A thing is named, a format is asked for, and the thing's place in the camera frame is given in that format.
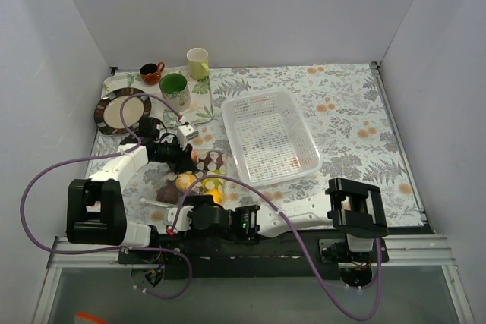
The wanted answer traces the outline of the yellow fake lemon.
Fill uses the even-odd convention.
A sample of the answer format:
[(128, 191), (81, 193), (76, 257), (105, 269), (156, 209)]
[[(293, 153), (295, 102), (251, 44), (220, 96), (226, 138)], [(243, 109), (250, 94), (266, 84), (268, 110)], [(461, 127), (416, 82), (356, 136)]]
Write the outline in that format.
[(224, 181), (219, 178), (208, 178), (201, 181), (203, 193), (207, 194), (211, 191), (217, 190), (219, 193), (223, 192)]

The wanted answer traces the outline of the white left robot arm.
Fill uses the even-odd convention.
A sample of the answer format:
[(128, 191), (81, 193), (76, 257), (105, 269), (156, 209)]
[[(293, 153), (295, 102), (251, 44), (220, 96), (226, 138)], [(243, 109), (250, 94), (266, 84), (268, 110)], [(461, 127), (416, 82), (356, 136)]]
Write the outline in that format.
[(135, 134), (124, 138), (117, 151), (96, 173), (72, 181), (68, 188), (67, 238), (72, 244), (135, 247), (145, 263), (154, 263), (162, 253), (158, 231), (151, 225), (127, 220), (123, 190), (145, 165), (158, 162), (170, 171), (193, 171), (193, 147), (197, 129), (183, 121), (175, 133), (162, 132), (161, 120), (142, 117)]

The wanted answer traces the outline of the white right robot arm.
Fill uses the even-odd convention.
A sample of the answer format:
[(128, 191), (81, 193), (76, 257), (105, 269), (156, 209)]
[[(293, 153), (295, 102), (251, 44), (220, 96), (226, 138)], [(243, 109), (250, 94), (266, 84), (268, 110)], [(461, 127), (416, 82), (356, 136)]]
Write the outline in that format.
[(256, 244), (289, 231), (333, 227), (345, 237), (334, 256), (340, 262), (377, 261), (376, 242), (389, 234), (380, 188), (344, 178), (329, 180), (323, 193), (284, 203), (226, 210), (197, 203), (188, 213), (189, 231), (211, 234), (239, 244)]

